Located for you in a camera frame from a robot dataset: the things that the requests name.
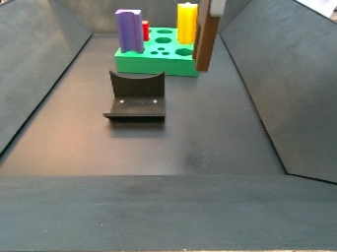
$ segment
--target gray floor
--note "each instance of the gray floor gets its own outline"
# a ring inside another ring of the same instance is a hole
[[[336,249],[337,187],[284,174],[221,40],[165,124],[102,115],[117,47],[91,39],[2,157],[0,251]]]
[[[114,35],[91,38],[7,154],[0,175],[284,174],[218,38],[210,71],[166,77],[165,123],[111,123]]]

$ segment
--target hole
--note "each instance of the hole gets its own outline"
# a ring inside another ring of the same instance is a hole
[[[173,41],[173,39],[169,38],[169,37],[158,37],[158,38],[156,39],[156,42],[157,42],[157,43],[170,43],[172,41]]]
[[[169,34],[169,33],[173,33],[173,31],[170,31],[170,30],[160,30],[160,31],[157,31],[158,33],[161,33],[161,34]]]
[[[190,56],[193,55],[194,51],[186,48],[178,49],[176,51],[176,54],[181,55],[181,56]]]

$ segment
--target green block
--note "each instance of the green block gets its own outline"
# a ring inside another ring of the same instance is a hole
[[[177,29],[152,28],[150,41],[144,43],[145,51],[122,53],[115,58],[118,71],[122,73],[158,74],[198,77],[193,59],[194,45],[180,44]]]

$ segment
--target black holder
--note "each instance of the black holder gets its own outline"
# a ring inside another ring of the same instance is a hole
[[[126,78],[110,71],[115,99],[109,119],[164,119],[165,72],[150,78]]]

